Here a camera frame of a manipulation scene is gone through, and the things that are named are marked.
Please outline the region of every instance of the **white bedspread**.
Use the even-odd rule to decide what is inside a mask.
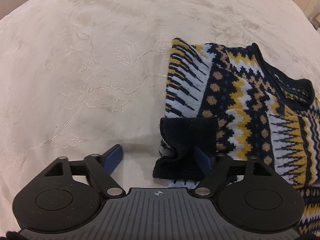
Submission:
[[[0,235],[14,196],[58,156],[116,143],[113,177],[152,178],[171,39],[246,46],[320,89],[320,36],[291,0],[30,0],[0,21]]]

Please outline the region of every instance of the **crosshair marking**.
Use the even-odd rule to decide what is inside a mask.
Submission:
[[[162,192],[162,191],[160,191],[160,190],[157,190],[154,194],[155,194],[155,195],[157,195],[157,196],[159,197],[159,196],[161,196],[161,195],[163,194],[163,192]]]

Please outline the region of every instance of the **metal screw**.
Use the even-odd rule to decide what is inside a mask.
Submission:
[[[200,196],[207,196],[211,193],[211,191],[206,187],[196,188],[195,193]]]
[[[107,193],[111,196],[118,196],[122,193],[122,189],[120,189],[118,187],[112,187],[107,190]]]

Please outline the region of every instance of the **round pad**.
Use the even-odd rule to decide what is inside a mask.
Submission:
[[[222,215],[239,228],[275,232],[295,226],[304,210],[300,194],[271,176],[252,176],[227,186],[217,198]]]
[[[51,189],[36,197],[36,204],[44,210],[59,210],[72,202],[72,194],[66,190]]]
[[[246,203],[259,210],[272,210],[280,206],[280,195],[268,189],[254,189],[245,195]]]
[[[30,183],[17,194],[12,210],[21,228],[66,231],[86,223],[97,212],[100,199],[93,188],[75,180],[61,182],[57,177]]]

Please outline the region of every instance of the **knit sweater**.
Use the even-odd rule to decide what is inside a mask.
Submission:
[[[255,155],[303,196],[300,231],[320,235],[320,103],[312,83],[265,62],[255,43],[172,44],[154,177],[203,179],[190,152],[197,144],[237,160]]]

